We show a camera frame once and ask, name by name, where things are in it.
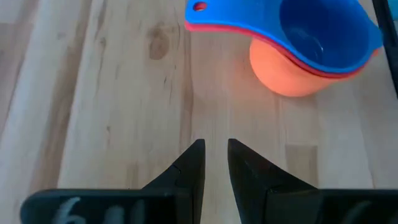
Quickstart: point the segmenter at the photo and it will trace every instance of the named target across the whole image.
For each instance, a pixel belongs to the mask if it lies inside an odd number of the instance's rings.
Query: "wood grain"
[[[19,206],[29,193],[55,187],[89,6],[77,0],[39,2],[0,142],[5,223],[18,222]]]
[[[249,37],[187,32],[185,0],[8,1],[4,223],[18,223],[22,201],[39,189],[139,189],[198,138],[202,223],[240,223],[228,138],[317,187],[398,187],[398,100],[383,49],[357,78],[286,98],[253,74]],[[361,3],[376,21],[372,2]]]

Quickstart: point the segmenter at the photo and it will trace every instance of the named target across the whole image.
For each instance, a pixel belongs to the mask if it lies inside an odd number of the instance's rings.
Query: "wooden table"
[[[198,138],[202,223],[239,223],[228,138],[317,187],[398,187],[398,100],[384,50],[354,80],[285,98],[254,76],[249,37],[187,32],[184,0],[0,6],[2,223],[19,223],[39,189],[141,188]]]

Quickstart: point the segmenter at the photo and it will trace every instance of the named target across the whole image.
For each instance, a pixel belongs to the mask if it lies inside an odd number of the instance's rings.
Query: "measuring cup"
[[[382,46],[357,0],[189,0],[185,18],[188,30],[261,39],[321,77],[357,73]]]
[[[250,63],[260,82],[284,96],[307,96],[327,86],[348,80],[360,71],[329,77],[314,75],[294,64],[271,45],[253,39]]]

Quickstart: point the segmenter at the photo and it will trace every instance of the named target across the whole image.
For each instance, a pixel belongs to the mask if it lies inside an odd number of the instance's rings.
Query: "hole in handle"
[[[193,5],[193,10],[194,10],[195,12],[203,11],[203,10],[205,10],[206,8],[207,8],[207,3],[205,3],[205,2],[196,2],[196,3]]]

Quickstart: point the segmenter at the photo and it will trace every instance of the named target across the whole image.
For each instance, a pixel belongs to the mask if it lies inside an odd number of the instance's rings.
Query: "measuring cup handle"
[[[382,37],[382,32],[378,28],[377,25],[375,25],[373,22],[370,22],[370,32],[369,32],[369,44],[370,44],[370,49],[375,51],[378,48],[383,46],[383,37]]]
[[[195,32],[232,32],[237,34],[248,35],[253,38],[266,39],[261,34],[258,34],[252,30],[243,29],[240,27],[226,26],[226,25],[214,25],[214,24],[190,24],[185,21],[185,28],[189,31]]]

